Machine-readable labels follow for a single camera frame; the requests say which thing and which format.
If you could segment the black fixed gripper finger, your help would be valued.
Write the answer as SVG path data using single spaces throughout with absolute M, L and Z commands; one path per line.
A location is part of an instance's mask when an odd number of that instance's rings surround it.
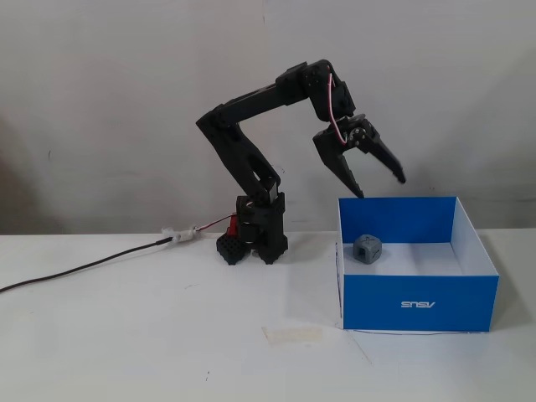
M 331 149 L 322 148 L 319 156 L 324 165 L 357 197 L 364 198 L 363 191 L 357 184 L 352 171 L 348 167 L 343 153 Z

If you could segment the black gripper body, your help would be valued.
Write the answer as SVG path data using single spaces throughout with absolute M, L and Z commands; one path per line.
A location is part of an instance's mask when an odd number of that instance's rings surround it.
M 313 143 L 323 162 L 340 158 L 353 148 L 379 157 L 379 134 L 364 114 L 343 117 L 313 137 Z

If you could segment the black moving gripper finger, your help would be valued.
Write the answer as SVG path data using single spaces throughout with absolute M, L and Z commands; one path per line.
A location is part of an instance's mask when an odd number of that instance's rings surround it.
M 390 170 L 396 179 L 404 184 L 406 183 L 406 177 L 401 163 L 396 156 L 385 146 L 379 136 L 368 137 L 363 139 L 366 150 L 371 153 L 376 159 L 378 159 L 388 170 Z

